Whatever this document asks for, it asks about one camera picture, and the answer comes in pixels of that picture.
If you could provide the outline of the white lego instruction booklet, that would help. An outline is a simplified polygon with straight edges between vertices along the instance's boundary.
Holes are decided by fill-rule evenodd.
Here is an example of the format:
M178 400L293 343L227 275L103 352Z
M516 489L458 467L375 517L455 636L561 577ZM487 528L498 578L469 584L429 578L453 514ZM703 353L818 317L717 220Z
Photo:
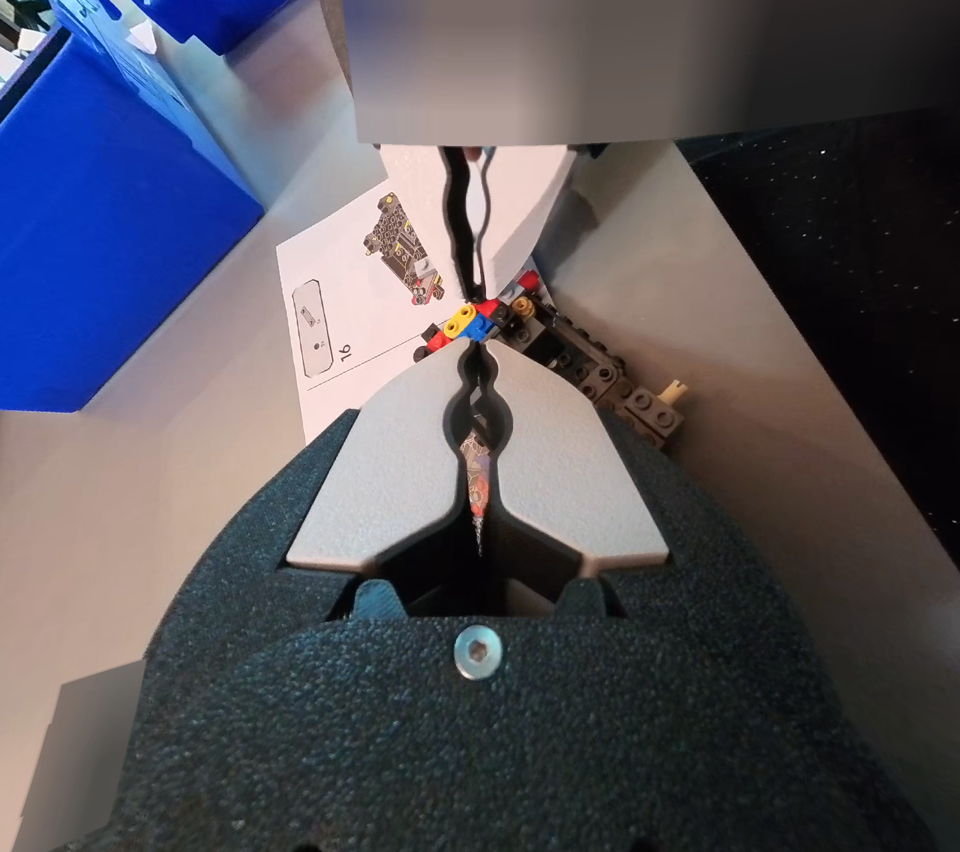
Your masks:
M277 259L308 439L331 428L345 412L351 420L348 436L364 404L422 361L414 361L413 354L424 343L427 327L442 326L459 308L472 305L448 290L389 181L283 242ZM465 469L464 506L451 521L405 543L372 568L298 569L366 573L408 558L415 550L428 557L437 553L439 562L448 556L452 563L479 558L469 466L461 446L474 426L486 347L502 342L456 337L447 345L456 341L472 342L463 363L466 395L452 416L453 438Z

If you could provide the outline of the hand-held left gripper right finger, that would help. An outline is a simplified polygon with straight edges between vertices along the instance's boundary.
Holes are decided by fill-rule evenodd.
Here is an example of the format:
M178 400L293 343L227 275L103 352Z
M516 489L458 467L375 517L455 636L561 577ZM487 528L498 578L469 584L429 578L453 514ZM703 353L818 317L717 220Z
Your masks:
M506 513L570 547L584 576L664 563L666 541L594 405L500 342L486 353L491 389L510 414L495 465Z

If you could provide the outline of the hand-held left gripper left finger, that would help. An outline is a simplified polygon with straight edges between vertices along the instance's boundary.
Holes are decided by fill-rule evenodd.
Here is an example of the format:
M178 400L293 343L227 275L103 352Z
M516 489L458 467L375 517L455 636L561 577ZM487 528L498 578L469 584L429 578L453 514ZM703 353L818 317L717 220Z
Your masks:
M373 568L466 503L452 432L473 342L456 340L392 378L359 411L287 551L296 568Z

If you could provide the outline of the black lego car chassis model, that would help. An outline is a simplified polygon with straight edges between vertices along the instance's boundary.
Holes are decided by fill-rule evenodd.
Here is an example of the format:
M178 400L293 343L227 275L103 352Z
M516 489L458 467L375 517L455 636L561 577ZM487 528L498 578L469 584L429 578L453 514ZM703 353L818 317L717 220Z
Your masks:
M624 359L558 312L534 268L517 273L497 297L459 307L421 337L415 362L456 338L502 342L570 383L598 410L616 414L654 448L662 448L683 423L675 405L688 387L674 380L656 394L636 382Z

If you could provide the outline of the large blue plastic bin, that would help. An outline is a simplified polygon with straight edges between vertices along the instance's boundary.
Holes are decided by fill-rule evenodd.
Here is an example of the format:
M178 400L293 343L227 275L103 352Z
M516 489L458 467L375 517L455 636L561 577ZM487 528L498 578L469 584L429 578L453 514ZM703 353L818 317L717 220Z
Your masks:
M74 413L263 217L107 0L2 90L1 407Z

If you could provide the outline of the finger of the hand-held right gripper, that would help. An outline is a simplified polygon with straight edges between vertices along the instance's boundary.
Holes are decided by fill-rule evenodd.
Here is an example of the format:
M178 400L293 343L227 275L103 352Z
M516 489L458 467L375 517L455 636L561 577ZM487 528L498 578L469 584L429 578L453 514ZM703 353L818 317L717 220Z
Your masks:
M476 300L474 230L467 210L475 146L380 145L414 231L451 294Z
M468 222L475 282L485 298L501 294L522 270L574 160L566 145L468 149Z

